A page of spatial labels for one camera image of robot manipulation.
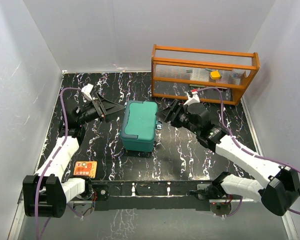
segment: robotic arm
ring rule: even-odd
[[[124,109],[124,106],[108,101],[99,94],[96,97],[91,97],[92,89],[93,85],[88,84],[81,90],[88,101],[82,109],[80,107],[76,107],[72,111],[66,109],[68,123],[66,141],[64,142],[66,129],[61,122],[59,136],[52,153],[34,175],[27,175],[24,178],[22,186],[24,211],[27,216],[35,215],[36,189],[42,175],[38,201],[39,217],[60,218],[65,212],[67,203],[74,197],[90,195],[89,178],[73,177],[61,183],[62,176],[72,156],[83,142],[86,133],[83,125],[95,119],[108,123],[117,117],[118,112]]]
[[[173,127],[190,130],[203,147],[231,160],[254,177],[247,179],[223,172],[210,186],[194,194],[201,194],[208,199],[218,199],[225,194],[240,195],[262,202],[270,212],[283,216],[300,196],[298,173],[287,166],[256,159],[256,152],[239,142],[235,144],[236,140],[232,139],[234,136],[229,136],[223,127],[211,123],[210,114],[200,103],[196,91],[187,95],[188,100],[184,104],[175,99],[157,116],[166,123],[170,122]]]

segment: white wall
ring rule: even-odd
[[[0,0],[0,240],[34,172],[61,75],[22,0]]]
[[[247,52],[274,0],[24,0],[62,70],[151,69],[154,44]]]
[[[300,0],[277,0],[249,51],[261,68],[244,97],[263,153],[300,168]]]

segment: marble surface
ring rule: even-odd
[[[155,101],[159,110],[168,106],[173,99],[151,97],[151,73],[73,73],[63,77],[61,89],[65,87],[82,88],[93,84],[93,92],[115,103],[126,105],[129,100]],[[182,86],[171,86],[183,93]],[[82,106],[84,99],[79,91],[66,91],[64,99],[68,104]],[[220,124],[220,105],[204,103],[211,113],[214,123]],[[225,122],[247,147],[255,150],[253,139],[241,103],[224,107]],[[58,126],[62,119],[61,103],[58,99],[40,166],[47,159],[58,137]],[[237,176],[250,176],[231,161],[202,147],[194,134],[184,128],[163,125],[156,132],[155,148],[150,153],[127,151],[123,147],[119,133],[124,113],[110,122],[94,121],[86,125],[86,135],[78,152],[73,156],[63,176],[66,181],[74,170],[76,161],[97,161],[97,181],[154,181],[154,180],[210,180],[221,172],[228,171]]]

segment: yellow sponge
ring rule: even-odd
[[[210,77],[212,80],[218,80],[221,78],[221,75],[218,71],[212,71],[210,72]]]

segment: gray floor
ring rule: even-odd
[[[45,218],[40,219],[41,226]],[[18,240],[35,239],[35,218],[26,217]],[[67,209],[49,222],[43,240],[287,240],[281,217],[261,204],[244,202],[222,220],[192,209],[110,210],[80,220]]]

